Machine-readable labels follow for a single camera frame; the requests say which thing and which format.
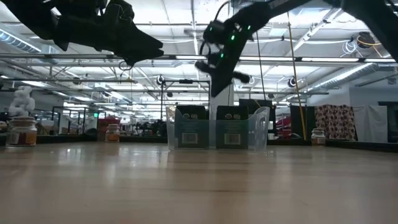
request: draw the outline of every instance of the glass jar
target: glass jar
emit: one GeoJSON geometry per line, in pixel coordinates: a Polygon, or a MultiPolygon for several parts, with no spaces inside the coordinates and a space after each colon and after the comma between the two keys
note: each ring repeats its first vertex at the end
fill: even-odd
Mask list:
{"type": "Polygon", "coordinates": [[[325,131],[322,128],[314,128],[312,130],[311,142],[313,146],[324,146],[325,140],[325,131]]]}
{"type": "Polygon", "coordinates": [[[106,142],[119,142],[120,131],[118,124],[109,124],[105,134],[106,142]]]}
{"type": "Polygon", "coordinates": [[[6,147],[30,147],[36,145],[37,128],[33,117],[18,116],[9,122],[6,147]]]}

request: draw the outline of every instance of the wooden table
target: wooden table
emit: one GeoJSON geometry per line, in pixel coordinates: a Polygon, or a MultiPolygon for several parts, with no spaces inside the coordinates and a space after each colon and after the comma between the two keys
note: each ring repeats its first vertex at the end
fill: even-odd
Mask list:
{"type": "Polygon", "coordinates": [[[398,155],[46,144],[0,152],[0,223],[397,223],[398,155]]]}

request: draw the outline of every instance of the white statue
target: white statue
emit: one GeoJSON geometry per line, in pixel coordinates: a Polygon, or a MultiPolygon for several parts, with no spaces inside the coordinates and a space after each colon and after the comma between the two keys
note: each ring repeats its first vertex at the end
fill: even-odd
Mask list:
{"type": "Polygon", "coordinates": [[[20,86],[14,92],[14,100],[10,104],[8,112],[10,116],[28,116],[29,112],[35,109],[35,100],[30,97],[32,88],[29,86],[20,86]]]}

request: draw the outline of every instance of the label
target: label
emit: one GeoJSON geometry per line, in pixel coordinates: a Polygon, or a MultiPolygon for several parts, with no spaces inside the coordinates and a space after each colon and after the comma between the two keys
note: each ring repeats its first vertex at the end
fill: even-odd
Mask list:
{"type": "Polygon", "coordinates": [[[26,133],[26,144],[34,145],[36,144],[37,133],[26,133]]]}
{"type": "Polygon", "coordinates": [[[107,134],[106,135],[106,140],[107,141],[112,141],[112,142],[118,142],[119,141],[119,135],[118,134],[107,134]]]}
{"type": "Polygon", "coordinates": [[[240,134],[224,134],[224,144],[240,145],[241,144],[241,135],[240,134]]]}
{"type": "Polygon", "coordinates": [[[318,138],[318,144],[325,144],[325,138],[318,138]]]}
{"type": "Polygon", "coordinates": [[[19,141],[19,133],[10,133],[7,136],[8,144],[18,144],[19,141]]]}
{"type": "Polygon", "coordinates": [[[198,133],[182,133],[182,144],[198,144],[198,133]]]}

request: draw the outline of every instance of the clear plastic bin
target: clear plastic bin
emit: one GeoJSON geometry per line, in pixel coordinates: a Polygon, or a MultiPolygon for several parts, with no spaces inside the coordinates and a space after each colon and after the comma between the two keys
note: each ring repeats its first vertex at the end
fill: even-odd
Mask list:
{"type": "Polygon", "coordinates": [[[270,108],[261,107],[259,108],[249,119],[242,121],[220,121],[220,120],[199,120],[199,119],[186,119],[183,117],[181,112],[175,106],[166,107],[167,115],[167,140],[169,144],[169,149],[206,149],[206,150],[239,150],[234,148],[218,147],[218,141],[216,138],[220,134],[216,134],[216,127],[223,125],[229,125],[231,123],[244,124],[246,125],[248,131],[248,151],[261,152],[265,151],[267,147],[267,137],[268,137],[268,124],[269,124],[269,113],[270,108]],[[184,129],[185,127],[178,127],[175,125],[175,120],[183,120],[184,126],[190,126],[194,128],[198,133],[201,134],[201,138],[198,140],[196,137],[196,143],[198,141],[201,143],[199,147],[185,147],[181,144],[182,136],[176,136],[176,131],[179,133],[179,129],[184,129]]]}

